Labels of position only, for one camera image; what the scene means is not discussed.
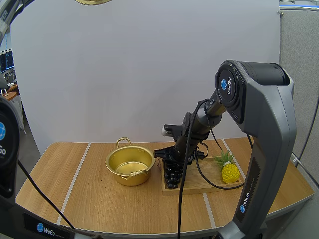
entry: white stripe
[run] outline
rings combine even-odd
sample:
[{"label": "white stripe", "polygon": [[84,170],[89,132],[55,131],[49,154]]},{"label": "white stripe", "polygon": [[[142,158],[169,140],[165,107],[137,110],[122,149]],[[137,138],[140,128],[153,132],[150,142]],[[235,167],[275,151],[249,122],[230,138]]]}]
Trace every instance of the white stripe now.
[{"label": "white stripe", "polygon": [[[79,163],[79,166],[78,166],[78,168],[77,168],[76,171],[75,171],[75,174],[74,174],[74,176],[73,176],[72,182],[71,182],[70,187],[69,187],[69,190],[68,190],[68,192],[67,192],[67,194],[66,194],[66,196],[65,196],[64,203],[63,203],[63,205],[62,205],[62,209],[61,209],[61,213],[62,213],[62,214],[64,213],[64,210],[65,210],[66,204],[68,203],[68,200],[69,200],[69,197],[70,197],[72,188],[73,188],[74,183],[75,183],[75,180],[76,180],[76,177],[78,176],[78,174],[79,174],[79,172],[80,172],[81,166],[82,166],[82,164],[83,164],[83,162],[84,162],[84,159],[85,159],[85,156],[86,156],[87,152],[89,151],[90,145],[91,145],[91,143],[88,143],[88,146],[86,147],[86,150],[85,150],[85,152],[84,152],[84,154],[83,154],[83,156],[82,156],[82,159],[81,159],[81,161],[80,161],[80,163]],[[62,217],[61,217],[61,215],[59,215],[58,220],[56,221],[56,223],[57,223],[58,225],[60,225],[61,219],[62,219]]]},{"label": "white stripe", "polygon": [[[232,151],[230,150],[230,148],[228,147],[228,145],[226,144],[225,140],[224,140],[223,138],[222,138],[221,140],[223,141],[223,143],[224,143],[225,147],[227,148],[227,150],[228,150],[231,154],[233,154]],[[236,166],[237,166],[237,168],[238,168],[238,170],[239,170],[241,176],[244,178],[244,180],[246,180],[246,176],[245,176],[243,170],[241,169],[239,163],[237,162],[235,156],[234,156],[234,162],[235,162],[235,164],[236,164]]]},{"label": "white stripe", "polygon": [[213,213],[211,211],[211,207],[210,207],[210,204],[209,204],[209,200],[208,200],[207,194],[203,193],[203,197],[204,197],[204,201],[205,201],[205,204],[206,204],[206,208],[207,208],[207,212],[208,212],[211,228],[216,228],[215,219],[214,219]]}]

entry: gray panel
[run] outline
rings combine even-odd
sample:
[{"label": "gray panel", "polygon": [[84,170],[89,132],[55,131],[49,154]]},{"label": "gray panel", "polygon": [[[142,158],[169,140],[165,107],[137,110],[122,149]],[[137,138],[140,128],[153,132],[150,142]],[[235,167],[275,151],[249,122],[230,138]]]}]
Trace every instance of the gray panel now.
[{"label": "gray panel", "polygon": [[306,140],[319,96],[319,12],[283,10],[280,65],[295,83],[294,105],[299,156]]},{"label": "gray panel", "polygon": [[[319,12],[285,10],[281,20],[280,62],[295,82],[294,103],[297,138],[294,153],[299,156],[310,128],[319,89]],[[302,162],[319,181],[319,113],[305,148]],[[299,171],[315,191],[280,239],[318,238],[319,190],[298,166]]]}]

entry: white backdrop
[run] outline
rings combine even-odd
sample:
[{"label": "white backdrop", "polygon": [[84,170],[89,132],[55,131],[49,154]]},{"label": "white backdrop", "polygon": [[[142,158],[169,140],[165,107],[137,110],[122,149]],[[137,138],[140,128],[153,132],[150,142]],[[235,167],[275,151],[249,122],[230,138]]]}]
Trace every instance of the white backdrop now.
[{"label": "white backdrop", "polygon": [[[164,124],[215,90],[226,59],[278,62],[278,0],[37,0],[11,26],[22,102],[42,154],[57,141],[171,141]],[[240,137],[225,113],[218,138]]]}]

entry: computer monitor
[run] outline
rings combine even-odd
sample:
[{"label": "computer monitor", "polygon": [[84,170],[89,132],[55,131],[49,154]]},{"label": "computer monitor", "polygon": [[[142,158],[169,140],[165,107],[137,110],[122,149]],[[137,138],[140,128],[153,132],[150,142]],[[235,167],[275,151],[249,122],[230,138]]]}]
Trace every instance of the computer monitor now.
[{"label": "computer monitor", "polygon": [[14,67],[12,51],[8,51],[0,55],[0,71],[1,73]]}]

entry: blue logo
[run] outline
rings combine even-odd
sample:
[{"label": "blue logo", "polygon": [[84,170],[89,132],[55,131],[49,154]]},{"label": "blue logo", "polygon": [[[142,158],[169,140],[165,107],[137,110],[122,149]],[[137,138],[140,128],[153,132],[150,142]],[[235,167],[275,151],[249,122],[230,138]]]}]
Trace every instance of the blue logo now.
[{"label": "blue logo", "polygon": [[245,212],[245,207],[244,207],[243,205],[240,205],[240,211],[241,211],[242,213]]},{"label": "blue logo", "polygon": [[5,126],[2,122],[0,122],[0,140],[3,140],[5,137]]},{"label": "blue logo", "polygon": [[223,88],[223,90],[225,90],[227,88],[227,82],[225,79],[221,80],[221,88]]},{"label": "blue logo", "polygon": [[36,227],[38,232],[43,232],[43,224],[42,223],[39,223],[38,226]]}]

